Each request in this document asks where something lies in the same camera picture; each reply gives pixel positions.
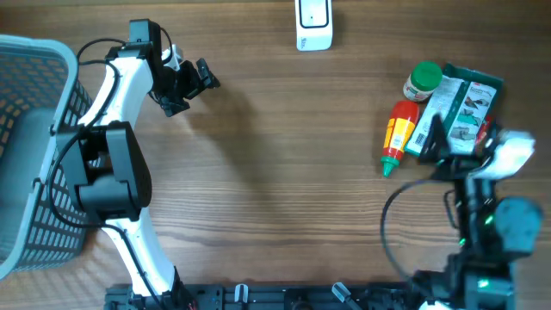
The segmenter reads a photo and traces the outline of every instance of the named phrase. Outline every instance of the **white jar label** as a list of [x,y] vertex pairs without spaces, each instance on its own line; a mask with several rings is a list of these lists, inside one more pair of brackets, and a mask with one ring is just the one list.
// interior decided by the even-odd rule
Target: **white jar label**
[[404,96],[407,99],[414,102],[422,102],[424,99],[428,98],[434,90],[431,91],[422,91],[412,84],[412,75],[407,78],[406,83],[404,84]]

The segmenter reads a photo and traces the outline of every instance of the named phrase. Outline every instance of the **jar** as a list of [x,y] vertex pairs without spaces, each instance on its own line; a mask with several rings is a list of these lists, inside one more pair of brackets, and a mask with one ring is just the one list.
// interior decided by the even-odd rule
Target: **jar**
[[423,61],[413,69],[404,84],[404,95],[414,102],[428,98],[442,82],[442,69],[432,61]]

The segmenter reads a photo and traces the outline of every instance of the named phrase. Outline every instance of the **green lid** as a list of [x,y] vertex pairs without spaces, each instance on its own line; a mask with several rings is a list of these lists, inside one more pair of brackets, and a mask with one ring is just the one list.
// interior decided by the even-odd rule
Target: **green lid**
[[412,84],[419,90],[434,90],[440,82],[442,82],[442,69],[432,61],[422,61],[413,69]]
[[384,177],[390,177],[390,172],[393,171],[394,167],[398,167],[399,160],[396,158],[391,158],[388,156],[381,157],[382,162],[382,175]]

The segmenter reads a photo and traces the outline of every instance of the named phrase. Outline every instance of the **brown wood surface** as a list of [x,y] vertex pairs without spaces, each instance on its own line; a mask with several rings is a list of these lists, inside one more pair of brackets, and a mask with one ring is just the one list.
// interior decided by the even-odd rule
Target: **brown wood surface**
[[[336,1],[333,46],[316,53],[294,47],[292,2],[0,9],[0,32],[76,51],[126,38],[127,21],[147,16],[187,59],[210,64],[222,88],[170,119],[147,99],[136,127],[153,177],[152,220],[184,282],[359,283],[398,280],[381,249],[381,209],[400,184],[431,171],[407,157],[381,176],[387,118],[421,60],[505,79],[503,123],[538,142],[499,193],[551,211],[549,13],[545,1]],[[80,78],[95,94],[103,69],[83,68]],[[389,238],[408,270],[438,270],[457,250],[442,205],[448,187],[415,189],[390,212]],[[518,265],[519,309],[551,303],[550,224]],[[106,234],[91,233],[66,266],[0,282],[0,309],[98,309],[105,288],[129,280]]]

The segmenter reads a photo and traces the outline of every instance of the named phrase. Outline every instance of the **green jar lid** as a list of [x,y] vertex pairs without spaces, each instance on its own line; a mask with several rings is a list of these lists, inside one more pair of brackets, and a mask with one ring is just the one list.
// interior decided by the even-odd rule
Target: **green jar lid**
[[434,90],[440,82],[442,82],[442,69],[432,61],[423,61],[413,69],[412,84],[419,90]]

